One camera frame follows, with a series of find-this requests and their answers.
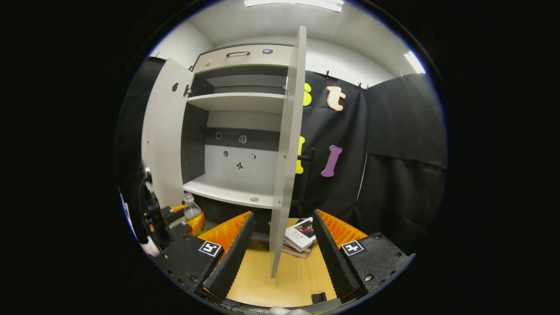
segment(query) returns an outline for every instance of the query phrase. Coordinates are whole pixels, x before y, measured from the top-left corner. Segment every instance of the hand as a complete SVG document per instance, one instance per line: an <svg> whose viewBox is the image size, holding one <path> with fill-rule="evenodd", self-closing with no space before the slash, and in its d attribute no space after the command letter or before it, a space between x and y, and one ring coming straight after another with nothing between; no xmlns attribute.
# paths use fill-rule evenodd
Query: hand
<svg viewBox="0 0 560 315"><path fill-rule="evenodd" d="M270 315L311 315L303 309L286 309L275 306L270 309Z"/></svg>

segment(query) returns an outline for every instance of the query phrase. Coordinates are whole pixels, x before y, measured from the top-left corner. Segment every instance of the wooden table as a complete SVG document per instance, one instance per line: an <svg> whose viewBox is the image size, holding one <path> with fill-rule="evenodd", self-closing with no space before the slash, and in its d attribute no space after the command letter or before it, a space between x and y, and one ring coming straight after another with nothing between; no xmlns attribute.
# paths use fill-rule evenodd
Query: wooden table
<svg viewBox="0 0 560 315"><path fill-rule="evenodd" d="M287 226L297 223L289 218ZM270 278L268 243L252 240L227 298L265 307L296 307L313 304L312 294L325 292L336 298L323 255L317 244L304 259L282 253L276 278Z"/></svg>

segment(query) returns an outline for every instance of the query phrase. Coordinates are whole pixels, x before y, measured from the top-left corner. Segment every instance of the white wall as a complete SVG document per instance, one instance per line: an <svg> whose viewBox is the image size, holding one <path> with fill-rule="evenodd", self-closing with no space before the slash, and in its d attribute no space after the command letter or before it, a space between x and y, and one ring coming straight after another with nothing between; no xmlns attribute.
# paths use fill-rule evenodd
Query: white wall
<svg viewBox="0 0 560 315"><path fill-rule="evenodd" d="M295 37L261 36L229 41L217 47L243 43L295 43ZM362 87L373 86L395 76L366 56L346 47L327 41L308 38L305 70L326 73L352 84L362 83Z"/></svg>
<svg viewBox="0 0 560 315"><path fill-rule="evenodd" d="M212 49L208 39L190 22L184 21L171 31L152 50L150 56L173 58L185 68L189 68L202 52Z"/></svg>

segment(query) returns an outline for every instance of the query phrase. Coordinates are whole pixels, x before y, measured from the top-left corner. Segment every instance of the drawer handle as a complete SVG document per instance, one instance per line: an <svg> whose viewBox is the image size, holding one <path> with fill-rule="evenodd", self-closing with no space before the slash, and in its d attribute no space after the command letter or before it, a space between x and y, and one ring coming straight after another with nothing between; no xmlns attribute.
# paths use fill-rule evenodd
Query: drawer handle
<svg viewBox="0 0 560 315"><path fill-rule="evenodd" d="M234 52L234 53L226 54L226 57L229 57L231 54L246 54L246 55L250 55L251 52Z"/></svg>

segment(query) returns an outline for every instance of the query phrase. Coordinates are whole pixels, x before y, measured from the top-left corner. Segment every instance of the ceiling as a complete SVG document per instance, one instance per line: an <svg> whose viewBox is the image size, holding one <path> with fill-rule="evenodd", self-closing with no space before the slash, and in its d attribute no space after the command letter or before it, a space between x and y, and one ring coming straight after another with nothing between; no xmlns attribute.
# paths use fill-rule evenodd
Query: ceiling
<svg viewBox="0 0 560 315"><path fill-rule="evenodd" d="M243 38L295 36L307 27L307 37L359 52L395 76L414 72L404 58L410 49L389 29L356 5L345 2L341 13L301 4L245 7L243 0L225 0L189 20L215 47Z"/></svg>

